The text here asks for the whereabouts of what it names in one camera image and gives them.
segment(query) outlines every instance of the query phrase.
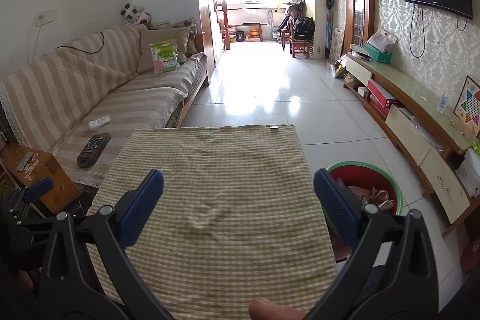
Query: picture frame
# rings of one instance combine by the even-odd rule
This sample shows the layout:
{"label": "picture frame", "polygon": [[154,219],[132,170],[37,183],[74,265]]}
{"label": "picture frame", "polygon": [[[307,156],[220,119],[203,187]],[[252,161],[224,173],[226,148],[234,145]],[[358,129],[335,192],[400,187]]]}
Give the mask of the picture frame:
{"label": "picture frame", "polygon": [[478,136],[480,133],[480,86],[470,76],[465,79],[454,113],[473,136]]}

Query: plush toy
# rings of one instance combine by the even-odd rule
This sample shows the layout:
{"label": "plush toy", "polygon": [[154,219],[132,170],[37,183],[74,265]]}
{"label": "plush toy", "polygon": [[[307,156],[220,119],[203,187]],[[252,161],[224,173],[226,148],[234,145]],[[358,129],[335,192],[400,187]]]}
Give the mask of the plush toy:
{"label": "plush toy", "polygon": [[131,6],[130,3],[125,5],[125,8],[120,12],[123,15],[123,22],[126,25],[131,24],[144,24],[148,26],[152,17],[150,14],[143,11],[143,7],[140,9],[135,6]]}

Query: black backpack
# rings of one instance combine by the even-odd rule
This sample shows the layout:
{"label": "black backpack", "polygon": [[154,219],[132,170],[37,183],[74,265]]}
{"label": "black backpack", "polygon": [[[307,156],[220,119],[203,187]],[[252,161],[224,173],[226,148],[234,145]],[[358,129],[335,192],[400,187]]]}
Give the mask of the black backpack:
{"label": "black backpack", "polygon": [[311,40],[315,34],[313,18],[299,18],[293,25],[293,36],[297,40]]}

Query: drawer handle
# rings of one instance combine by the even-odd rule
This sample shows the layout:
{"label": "drawer handle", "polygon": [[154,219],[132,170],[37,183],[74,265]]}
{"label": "drawer handle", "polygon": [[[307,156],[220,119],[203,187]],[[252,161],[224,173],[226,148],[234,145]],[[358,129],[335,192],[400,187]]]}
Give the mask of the drawer handle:
{"label": "drawer handle", "polygon": [[445,193],[449,194],[449,190],[447,189],[447,186],[445,186],[445,184],[443,183],[442,177],[438,176],[437,179],[440,181],[440,185],[442,185],[443,190],[445,190]]}

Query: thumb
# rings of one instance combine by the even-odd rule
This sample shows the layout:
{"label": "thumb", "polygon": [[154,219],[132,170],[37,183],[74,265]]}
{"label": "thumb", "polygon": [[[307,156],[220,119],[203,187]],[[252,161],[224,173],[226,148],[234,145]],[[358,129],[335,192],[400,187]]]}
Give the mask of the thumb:
{"label": "thumb", "polygon": [[302,320],[307,312],[283,307],[265,298],[254,298],[250,304],[251,320]]}

